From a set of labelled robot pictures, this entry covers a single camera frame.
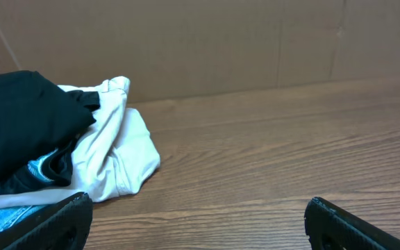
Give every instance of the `folded black garment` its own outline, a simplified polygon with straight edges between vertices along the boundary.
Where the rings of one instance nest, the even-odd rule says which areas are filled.
[[[67,94],[90,111],[100,107],[98,92],[83,92],[73,90]],[[33,192],[43,188],[70,185],[73,172],[72,151],[80,135],[69,141],[64,147],[30,160],[27,165],[19,168],[7,179],[0,181],[1,194],[20,194]]]
[[[38,72],[0,75],[0,180],[65,147],[95,119]]]

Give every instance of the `pile of clothes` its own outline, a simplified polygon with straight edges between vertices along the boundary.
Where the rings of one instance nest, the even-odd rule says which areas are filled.
[[[139,112],[126,107],[129,84],[123,76],[74,87],[38,72],[0,75],[0,208],[77,192],[94,202],[136,194],[160,156]]]

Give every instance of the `brown wall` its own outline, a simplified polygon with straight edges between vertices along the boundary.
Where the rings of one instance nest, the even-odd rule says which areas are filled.
[[[400,1],[0,0],[0,73],[131,101],[400,74]]]

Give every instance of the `wood grain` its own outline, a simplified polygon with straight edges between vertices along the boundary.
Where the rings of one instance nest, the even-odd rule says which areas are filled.
[[[400,78],[131,106],[161,170],[95,206],[86,249],[310,249],[314,196],[400,238]]]

